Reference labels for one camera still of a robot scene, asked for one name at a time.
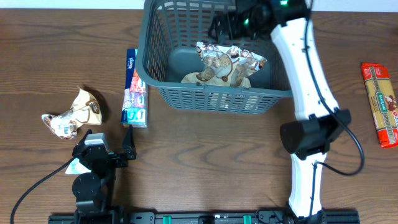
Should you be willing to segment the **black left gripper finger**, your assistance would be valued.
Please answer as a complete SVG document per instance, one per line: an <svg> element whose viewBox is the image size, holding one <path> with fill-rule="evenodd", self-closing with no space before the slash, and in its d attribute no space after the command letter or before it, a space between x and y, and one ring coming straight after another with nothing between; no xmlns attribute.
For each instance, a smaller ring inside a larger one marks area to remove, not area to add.
<svg viewBox="0 0 398 224"><path fill-rule="evenodd" d="M73 157L80 157L82 152L86 149L85 140L89 134L92 133L91 129L88 129L83 138L78 142L78 144L73 148L72 156Z"/></svg>
<svg viewBox="0 0 398 224"><path fill-rule="evenodd" d="M133 138L133 127L131 124L129 125L126 135L123 139L122 147L124 150L124 155L127 157L128 160L136 159L137 152Z"/></svg>

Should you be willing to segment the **cookie bag with clear window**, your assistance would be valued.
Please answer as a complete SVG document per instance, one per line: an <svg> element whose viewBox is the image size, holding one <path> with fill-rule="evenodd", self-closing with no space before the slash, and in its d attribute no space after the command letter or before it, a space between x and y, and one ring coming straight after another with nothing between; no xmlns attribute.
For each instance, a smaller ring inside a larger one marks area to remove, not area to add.
<svg viewBox="0 0 398 224"><path fill-rule="evenodd" d="M234 45L223 47L197 42L196 51L204 64L203 71L210 67L216 73L216 76L221 77L224 81L234 68L243 69L244 75L249 78L264 68L267 63L267 59L263 56Z"/></svg>

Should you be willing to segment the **red spaghetti packet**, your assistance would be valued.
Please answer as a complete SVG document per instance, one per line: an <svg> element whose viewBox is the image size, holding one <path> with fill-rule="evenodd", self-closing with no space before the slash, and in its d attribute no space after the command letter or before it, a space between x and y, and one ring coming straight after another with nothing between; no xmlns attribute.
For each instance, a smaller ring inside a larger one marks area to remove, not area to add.
<svg viewBox="0 0 398 224"><path fill-rule="evenodd" d="M397 146L397 98L388 69L376 63L363 63L362 76L374 124L382 148Z"/></svg>

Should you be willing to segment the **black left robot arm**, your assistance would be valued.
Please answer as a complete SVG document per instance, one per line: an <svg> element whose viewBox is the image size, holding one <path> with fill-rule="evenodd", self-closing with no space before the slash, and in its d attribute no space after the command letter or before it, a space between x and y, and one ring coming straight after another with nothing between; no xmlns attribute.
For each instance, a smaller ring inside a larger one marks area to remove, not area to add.
<svg viewBox="0 0 398 224"><path fill-rule="evenodd" d="M80 174L72 185L76 207L80 212L104 213L110 208L116 169L127 167L128 161L137 157L132 129L132 126L127 129L122 153L109 152L105 134L94 134L90 129L73 148L72 156L90 170Z"/></svg>

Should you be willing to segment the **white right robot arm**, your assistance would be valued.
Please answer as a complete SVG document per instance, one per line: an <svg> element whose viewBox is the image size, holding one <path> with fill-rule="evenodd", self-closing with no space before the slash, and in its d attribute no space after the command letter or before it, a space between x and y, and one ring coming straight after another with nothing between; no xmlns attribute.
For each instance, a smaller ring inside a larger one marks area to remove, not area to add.
<svg viewBox="0 0 398 224"><path fill-rule="evenodd" d="M305 1L238 1L235 11L214 16L208 36L218 42L269 34L282 59L296 120L280 127L292 160L286 223L327 223L320 202L322 168L330 144L351 121L326 82L313 41L312 9Z"/></svg>

